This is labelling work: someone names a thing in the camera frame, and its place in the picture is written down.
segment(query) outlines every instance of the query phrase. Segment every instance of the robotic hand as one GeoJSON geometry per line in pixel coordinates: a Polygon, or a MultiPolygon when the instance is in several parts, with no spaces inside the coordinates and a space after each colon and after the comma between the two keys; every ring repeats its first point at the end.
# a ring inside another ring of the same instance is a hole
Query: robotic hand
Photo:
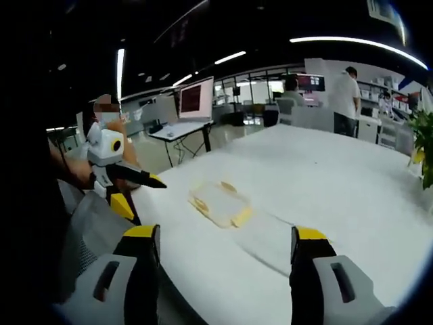
{"type": "Polygon", "coordinates": [[[120,132],[102,129],[99,122],[93,121],[87,140],[90,143],[87,158],[91,163],[91,181],[95,192],[106,199],[114,211],[139,225],[139,218],[134,216],[126,198],[114,185],[114,179],[124,179],[151,188],[166,188],[166,185],[155,175],[123,160],[124,143],[120,132]]]}

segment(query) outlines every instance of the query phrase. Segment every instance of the person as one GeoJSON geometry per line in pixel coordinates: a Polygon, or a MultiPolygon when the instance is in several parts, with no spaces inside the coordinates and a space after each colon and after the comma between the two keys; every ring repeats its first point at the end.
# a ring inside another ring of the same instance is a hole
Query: person
{"type": "MultiPolygon", "coordinates": [[[[119,105],[116,100],[112,99],[111,95],[102,95],[96,100],[93,109],[95,112],[95,120],[102,121],[107,129],[117,131],[123,135],[124,160],[141,168],[134,147],[128,142],[127,131],[120,119],[119,105]]],[[[88,160],[71,158],[64,155],[62,156],[61,152],[51,143],[51,141],[49,141],[49,149],[56,170],[56,175],[59,179],[62,179],[82,190],[90,190],[93,188],[93,184],[90,183],[92,169],[88,160]]],[[[123,179],[117,179],[115,183],[120,190],[132,190],[138,187],[137,184],[132,184],[123,179]]]]}
{"type": "Polygon", "coordinates": [[[390,118],[394,118],[394,113],[392,111],[392,99],[390,93],[385,91],[384,98],[380,100],[379,107],[382,109],[382,112],[389,116],[390,118]]]}
{"type": "Polygon", "coordinates": [[[334,133],[355,136],[356,114],[361,109],[357,77],[357,69],[349,66],[338,77],[329,95],[329,107],[334,111],[334,133]]]}
{"type": "Polygon", "coordinates": [[[417,110],[433,113],[433,72],[430,73],[426,87],[422,87],[419,91],[417,110]]]}
{"type": "Polygon", "coordinates": [[[285,89],[282,98],[292,98],[297,106],[306,106],[304,98],[299,93],[298,76],[296,74],[289,74],[286,79],[285,89]]]}

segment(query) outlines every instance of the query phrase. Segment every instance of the table surface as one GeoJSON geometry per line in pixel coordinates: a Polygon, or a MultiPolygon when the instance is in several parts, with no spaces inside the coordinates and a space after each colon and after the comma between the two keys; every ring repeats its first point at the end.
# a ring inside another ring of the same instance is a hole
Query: table surface
{"type": "Polygon", "coordinates": [[[162,265],[206,322],[290,324],[288,279],[201,216],[187,202],[189,190],[228,181],[254,208],[321,230],[373,280],[376,297],[397,306],[433,244],[408,159],[350,137],[277,125],[163,172],[167,189],[141,187],[133,200],[143,224],[161,225],[162,265]]]}
{"type": "Polygon", "coordinates": [[[213,121],[206,122],[178,122],[172,125],[165,125],[161,130],[153,134],[149,134],[150,137],[155,137],[156,139],[161,139],[164,141],[175,141],[180,137],[183,137],[194,131],[198,131],[205,125],[212,124],[213,121]]]}

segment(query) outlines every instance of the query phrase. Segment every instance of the green leaves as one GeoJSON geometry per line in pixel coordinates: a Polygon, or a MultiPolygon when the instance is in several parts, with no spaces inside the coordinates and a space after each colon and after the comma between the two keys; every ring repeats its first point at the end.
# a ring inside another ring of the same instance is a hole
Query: green leaves
{"type": "Polygon", "coordinates": [[[423,149],[426,154],[422,167],[423,189],[426,189],[433,185],[433,113],[416,112],[409,124],[416,136],[415,148],[423,149]]]}

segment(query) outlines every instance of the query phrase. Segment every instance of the wall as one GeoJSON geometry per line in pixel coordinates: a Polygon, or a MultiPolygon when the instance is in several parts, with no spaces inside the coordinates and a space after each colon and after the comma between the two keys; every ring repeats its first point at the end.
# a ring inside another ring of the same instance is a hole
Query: wall
{"type": "MultiPolygon", "coordinates": [[[[227,98],[227,102],[236,102],[237,97],[234,96],[233,99],[233,88],[227,88],[225,90],[226,95],[229,97],[227,98]]],[[[269,92],[267,88],[267,82],[263,81],[257,81],[255,84],[252,85],[252,97],[254,98],[255,104],[266,104],[267,99],[269,98],[269,94],[271,94],[272,97],[272,89],[269,86],[269,92]]],[[[239,95],[239,103],[243,104],[245,101],[251,101],[251,88],[250,85],[242,85],[241,86],[241,94],[239,95]]]]}
{"type": "Polygon", "coordinates": [[[129,112],[130,114],[131,122],[125,124],[127,135],[143,131],[143,124],[154,120],[159,120],[161,123],[172,123],[176,119],[176,106],[172,96],[159,95],[133,100],[132,102],[122,104],[122,111],[129,112]],[[144,106],[140,121],[136,121],[133,117],[133,112],[140,109],[139,102],[154,97],[156,98],[156,103],[144,106]]]}

